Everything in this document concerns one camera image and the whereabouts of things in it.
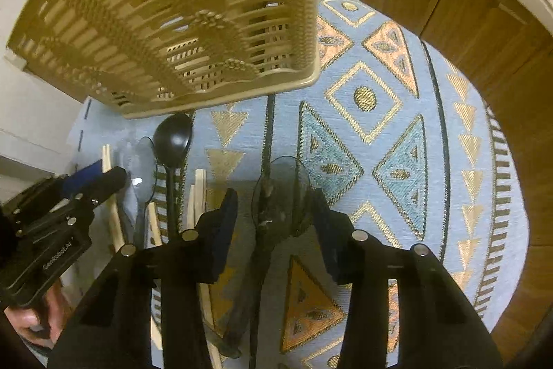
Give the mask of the person's left hand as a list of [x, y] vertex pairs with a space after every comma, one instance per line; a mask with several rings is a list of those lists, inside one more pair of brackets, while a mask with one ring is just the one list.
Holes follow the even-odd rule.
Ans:
[[18, 335], [29, 343], [53, 348], [63, 332], [73, 309], [63, 294], [60, 280], [54, 282], [42, 300], [45, 310], [6, 308], [4, 313]]

